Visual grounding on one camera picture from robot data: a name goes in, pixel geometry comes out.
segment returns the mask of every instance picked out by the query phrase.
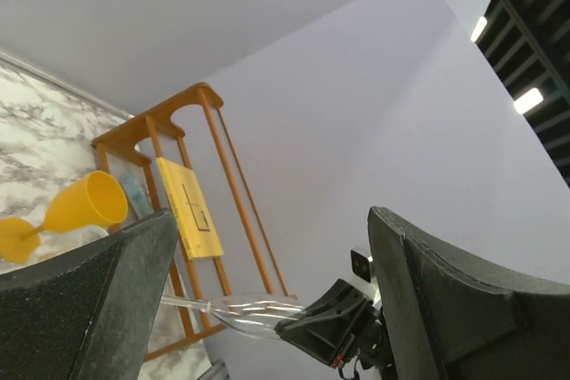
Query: white backdrop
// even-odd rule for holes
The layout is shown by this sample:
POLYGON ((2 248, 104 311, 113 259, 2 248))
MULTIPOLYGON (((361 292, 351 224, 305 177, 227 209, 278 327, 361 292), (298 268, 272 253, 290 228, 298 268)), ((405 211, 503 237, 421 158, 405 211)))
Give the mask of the white backdrop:
MULTIPOLYGON (((444 0, 356 0, 208 82, 293 293, 349 272, 370 206, 494 262, 570 283, 570 192, 444 0)), ((234 292, 259 291, 210 141, 192 162, 234 292)), ((335 378, 284 344, 209 341, 233 378, 335 378)))
POLYGON ((0 52, 138 113, 351 1, 0 0, 0 52))

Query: yellow plastic cup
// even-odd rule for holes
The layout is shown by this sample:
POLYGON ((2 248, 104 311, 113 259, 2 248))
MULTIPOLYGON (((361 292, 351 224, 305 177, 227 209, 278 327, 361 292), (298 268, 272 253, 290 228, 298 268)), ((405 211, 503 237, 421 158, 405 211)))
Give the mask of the yellow plastic cup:
POLYGON ((88 224, 104 229, 125 220, 125 192, 111 175, 93 171, 60 191, 47 207, 43 230, 65 233, 88 224))

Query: ceiling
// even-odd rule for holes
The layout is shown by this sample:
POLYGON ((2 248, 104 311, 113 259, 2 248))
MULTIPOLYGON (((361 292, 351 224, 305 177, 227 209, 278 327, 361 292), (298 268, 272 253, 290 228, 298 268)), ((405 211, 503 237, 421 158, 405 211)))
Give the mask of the ceiling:
POLYGON ((570 0, 492 0, 485 17, 477 44, 514 99, 541 90, 525 117, 570 184, 570 0))
POLYGON ((352 0, 0 0, 0 50, 136 113, 352 0))

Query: cable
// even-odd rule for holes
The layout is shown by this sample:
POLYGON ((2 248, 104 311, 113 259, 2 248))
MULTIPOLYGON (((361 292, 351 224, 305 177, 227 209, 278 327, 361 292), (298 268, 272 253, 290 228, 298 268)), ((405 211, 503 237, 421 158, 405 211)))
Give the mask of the cable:
POLYGON ((354 375, 352 378, 345 377, 345 374, 342 372, 342 368, 338 367, 338 375, 340 376, 340 378, 342 378, 342 380, 360 380, 360 374, 358 373, 358 370, 356 369, 359 361, 360 361, 360 353, 358 353, 358 356, 356 357, 356 361, 354 362, 354 375))

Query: wooden rack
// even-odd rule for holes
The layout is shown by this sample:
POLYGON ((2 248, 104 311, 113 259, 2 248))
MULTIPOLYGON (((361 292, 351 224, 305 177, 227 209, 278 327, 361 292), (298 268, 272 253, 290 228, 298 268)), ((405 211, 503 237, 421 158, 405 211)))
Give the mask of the wooden rack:
MULTIPOLYGON (((249 187, 241 169, 240 162, 236 156, 232 140, 230 139, 230 135, 228 134, 228 130, 225 126, 224 118, 222 117, 222 113, 220 111, 220 108, 223 104, 224 102, 222 99, 214 92, 214 90, 212 90, 208 84, 198 83, 191 86, 190 88, 178 93, 177 95, 174 95, 173 97, 161 102, 157 106, 148 109, 136 117, 129 119, 124 124, 119 125, 107 133, 95 138, 93 140, 93 146, 96 148, 99 155, 100 168, 103 171, 106 171, 108 173, 110 172, 108 153, 112 153, 119 158, 123 158, 124 160, 141 167, 149 189, 152 207, 155 211, 161 209, 162 206, 159 201, 156 181, 151 171, 152 159, 138 151, 135 146, 142 140, 150 138, 155 155, 157 157, 164 157, 164 153, 159 142, 159 134, 165 135, 169 138, 172 138, 173 140, 176 140, 180 155, 183 159, 183 165, 191 169, 190 156, 183 139, 185 132, 182 127, 172 121, 171 117, 177 110, 182 107, 189 105, 201 106, 208 122, 209 131, 214 140, 214 144, 216 145, 218 156, 222 162, 230 190, 232 191, 234 203, 238 209, 238 213, 240 215, 246 236, 248 237, 248 242, 256 261, 257 269, 261 275, 261 280, 263 281, 265 291, 269 294, 275 294, 275 288, 269 275, 267 274, 264 257, 262 256, 262 253, 259 249, 259 244, 257 241, 259 237, 256 236, 254 227, 252 227, 252 224, 254 224, 254 222, 256 222, 256 225, 258 226, 257 230, 260 231, 260 234, 262 235, 261 238, 267 247, 267 252, 269 254, 269 258, 271 259, 270 263, 275 269, 281 292, 284 295, 289 295, 289 292, 285 286, 285 282, 283 281, 281 271, 279 270, 279 266, 275 259, 271 244, 265 233, 263 224, 261 223, 259 212, 257 211, 255 202, 253 200, 251 192, 249 191, 249 187), (221 136, 226 139, 229 153, 227 153, 224 149, 221 136), (232 170, 229 163, 229 157, 233 157, 234 164, 237 166, 237 171, 232 170), (237 180, 242 181, 243 189, 245 189, 245 194, 240 193, 237 185, 237 180), (250 204, 250 212, 253 213, 253 215, 251 215, 253 218, 250 218, 251 216, 248 215, 244 201, 245 203, 250 204)), ((119 230, 120 227, 120 224, 116 224, 113 226, 113 230, 119 230)), ((183 252, 184 268, 188 274, 192 292, 195 298, 202 299, 204 295, 200 287, 200 282, 194 261, 191 260, 186 254, 180 236, 178 238, 181 244, 180 247, 183 252)), ((222 258, 214 257, 213 262, 216 267, 217 276, 219 278, 224 294, 230 295, 232 293, 232 289, 225 273, 222 258)), ((178 296, 184 296, 183 285, 180 277, 180 269, 174 260, 170 265, 170 278, 172 280, 175 294, 178 296)), ((204 313, 201 313, 200 320, 204 329, 203 331, 199 332, 194 331, 191 323, 189 309, 181 307, 179 310, 183 324, 184 339, 167 345, 162 349, 158 349, 155 352, 147 353, 145 360, 152 360, 158 356, 164 355, 165 353, 175 351, 190 344, 194 344, 199 340, 211 336, 224 329, 224 326, 221 324, 212 326, 210 324, 208 316, 204 313)))

